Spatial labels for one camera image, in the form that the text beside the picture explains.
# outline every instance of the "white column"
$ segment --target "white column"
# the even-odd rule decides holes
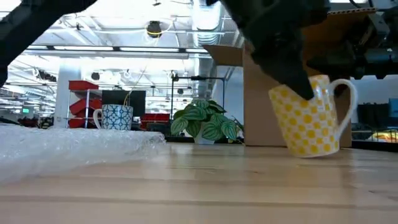
[[[75,95],[69,91],[70,80],[82,80],[81,64],[78,58],[65,58],[61,61],[60,71],[57,80],[57,102],[55,104],[54,127],[66,128],[66,117],[69,110],[69,97],[70,104],[78,100]]]

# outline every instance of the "white mug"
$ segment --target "white mug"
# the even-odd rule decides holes
[[[102,126],[98,121],[98,113],[102,113]],[[98,129],[131,130],[132,107],[123,105],[102,105],[102,109],[94,111],[94,123]]]
[[[269,90],[272,107],[290,152],[297,157],[317,157],[340,149],[340,137],[358,104],[358,92],[349,80],[330,83],[327,75],[310,77],[315,97],[304,100],[286,85]],[[338,124],[334,91],[346,85],[351,103],[345,118]]]

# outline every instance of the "cable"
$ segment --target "cable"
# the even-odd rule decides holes
[[[156,47],[157,44],[159,43],[159,39],[160,39],[160,38],[158,38],[158,39],[156,40],[156,43],[155,43],[154,47]],[[146,63],[145,68],[144,68],[144,70],[142,71],[142,73],[141,73],[140,77],[138,78],[137,82],[131,87],[130,92],[126,95],[126,97],[125,97],[125,99],[124,99],[124,102],[123,102],[123,105],[124,105],[124,106],[127,106],[127,99],[129,98],[130,94],[132,93],[134,87],[136,87],[136,85],[138,85],[139,80],[141,80],[141,78],[144,76],[144,74],[145,74],[145,72],[146,72],[146,70],[147,70],[147,67],[148,67],[148,65],[149,65],[150,60],[151,60],[151,58],[150,58],[150,59],[148,60],[148,62]]]
[[[358,9],[361,9],[362,7],[357,4],[356,2],[354,2],[354,0],[349,0],[349,3],[351,3],[353,6],[357,7]]]
[[[158,38],[156,38],[156,39],[149,39],[149,35],[146,34],[145,32],[143,32],[143,33],[142,33],[142,36],[141,36],[141,40],[142,40],[142,41],[145,41],[146,44],[153,44],[153,43],[156,43],[156,41],[157,41],[159,38],[160,38],[160,37],[158,36]]]
[[[177,4],[186,4],[186,5],[192,5],[192,3],[187,3],[187,2],[179,2],[179,1],[173,1],[173,0],[171,0],[170,2],[177,3]]]

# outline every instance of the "ceiling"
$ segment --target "ceiling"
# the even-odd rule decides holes
[[[18,6],[20,0],[0,1],[0,18]],[[224,7],[218,3],[203,7],[203,0],[98,0],[86,11],[61,17],[9,66],[10,85],[0,90],[0,110],[36,105],[36,113],[53,112],[57,85],[43,80],[39,71],[58,77],[65,58],[80,58],[83,78],[102,88],[115,85],[130,90],[147,89],[156,101],[155,112],[168,112],[171,74],[181,77],[211,74],[213,61],[208,54],[100,52],[92,50],[39,50],[44,46],[113,46],[201,49],[202,44],[241,47],[243,37]],[[162,35],[152,39],[146,33],[150,21],[160,21]],[[99,80],[91,74],[98,72]],[[180,80],[174,91],[183,88],[184,97],[208,98],[213,82]]]

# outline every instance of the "black robotic claw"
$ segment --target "black robotic claw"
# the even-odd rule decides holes
[[[302,98],[313,98],[303,69],[300,28],[324,21],[329,0],[220,1],[254,47],[253,60],[264,72]]]
[[[0,86],[7,66],[64,14],[80,12],[96,0],[22,0],[0,21]]]

